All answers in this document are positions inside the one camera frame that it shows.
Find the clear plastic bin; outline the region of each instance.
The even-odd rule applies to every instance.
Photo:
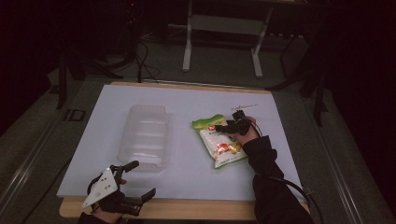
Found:
[[[139,161],[137,171],[158,172],[166,154],[168,117],[161,105],[133,105],[125,122],[117,158]]]

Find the black jacket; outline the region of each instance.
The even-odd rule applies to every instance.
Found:
[[[276,165],[276,150],[268,136],[254,139],[244,145],[248,163],[259,174],[277,178],[284,175]],[[286,184],[256,175],[253,179],[256,196],[254,213],[261,224],[313,224],[311,216],[300,205]],[[78,224],[106,224],[104,221],[81,214]]]

